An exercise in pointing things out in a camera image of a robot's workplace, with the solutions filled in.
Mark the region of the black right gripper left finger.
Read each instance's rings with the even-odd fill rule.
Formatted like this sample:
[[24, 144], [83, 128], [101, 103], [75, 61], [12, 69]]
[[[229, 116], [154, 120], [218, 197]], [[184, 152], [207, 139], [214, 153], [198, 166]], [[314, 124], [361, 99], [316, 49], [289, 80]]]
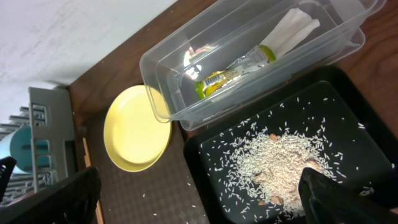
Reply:
[[91, 223], [101, 179], [89, 166], [36, 194], [1, 209], [1, 223]]

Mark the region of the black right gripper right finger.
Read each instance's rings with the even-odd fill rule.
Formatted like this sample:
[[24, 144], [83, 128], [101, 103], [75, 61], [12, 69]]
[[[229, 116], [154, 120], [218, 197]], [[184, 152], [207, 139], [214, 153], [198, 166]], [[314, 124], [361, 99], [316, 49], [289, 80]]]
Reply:
[[309, 167], [302, 171], [298, 192], [305, 223], [397, 223], [397, 214]]

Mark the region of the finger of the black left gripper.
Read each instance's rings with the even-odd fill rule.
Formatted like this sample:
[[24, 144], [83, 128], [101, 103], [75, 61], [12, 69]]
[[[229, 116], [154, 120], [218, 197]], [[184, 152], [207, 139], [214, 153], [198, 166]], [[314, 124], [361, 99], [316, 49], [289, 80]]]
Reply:
[[5, 157], [0, 160], [0, 199], [2, 200], [6, 191], [9, 179], [11, 178], [13, 169], [16, 165], [16, 160], [11, 156]]

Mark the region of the light blue bowl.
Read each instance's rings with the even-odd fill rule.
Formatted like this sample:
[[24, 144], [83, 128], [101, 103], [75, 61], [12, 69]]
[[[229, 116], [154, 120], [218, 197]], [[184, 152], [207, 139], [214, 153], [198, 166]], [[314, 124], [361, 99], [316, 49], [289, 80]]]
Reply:
[[[23, 127], [7, 135], [1, 140], [1, 159], [11, 156], [16, 160], [13, 173], [31, 174], [32, 173], [32, 152], [31, 152], [31, 128]], [[46, 154], [49, 152], [47, 140], [36, 140], [36, 154]], [[49, 156], [37, 157], [38, 168], [49, 168]]]

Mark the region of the wooden chopstick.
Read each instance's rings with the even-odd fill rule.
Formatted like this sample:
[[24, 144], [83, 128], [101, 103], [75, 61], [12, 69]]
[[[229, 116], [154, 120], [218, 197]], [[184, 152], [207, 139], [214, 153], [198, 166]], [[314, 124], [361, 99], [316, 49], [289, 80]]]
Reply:
[[[87, 140], [86, 140], [86, 138], [83, 138], [82, 141], [83, 141], [83, 147], [85, 150], [85, 156], [84, 156], [85, 165], [86, 165], [86, 167], [89, 167], [89, 166], [91, 166], [91, 158], [90, 158], [90, 152], [88, 149]], [[98, 200], [96, 203], [95, 213], [96, 213], [97, 224], [104, 224], [104, 218], [103, 218], [103, 212], [101, 209], [100, 200]]]

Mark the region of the yellow plate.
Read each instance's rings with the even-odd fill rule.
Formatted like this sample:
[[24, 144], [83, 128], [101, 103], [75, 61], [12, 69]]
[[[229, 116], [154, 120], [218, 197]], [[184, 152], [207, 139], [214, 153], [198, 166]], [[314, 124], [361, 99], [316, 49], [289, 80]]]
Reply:
[[117, 167], [127, 172], [140, 172], [155, 164], [171, 135], [172, 125], [155, 117], [144, 85], [120, 93], [104, 121], [106, 152]]

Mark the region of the green white snack wrapper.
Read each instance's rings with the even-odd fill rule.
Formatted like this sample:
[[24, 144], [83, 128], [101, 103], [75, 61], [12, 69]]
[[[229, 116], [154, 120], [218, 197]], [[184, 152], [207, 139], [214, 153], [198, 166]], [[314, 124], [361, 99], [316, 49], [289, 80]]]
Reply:
[[195, 82], [195, 91], [199, 99], [204, 99], [242, 76], [260, 70], [275, 60], [276, 57], [270, 48], [261, 44], [257, 45], [224, 70], [213, 72], [202, 81]]

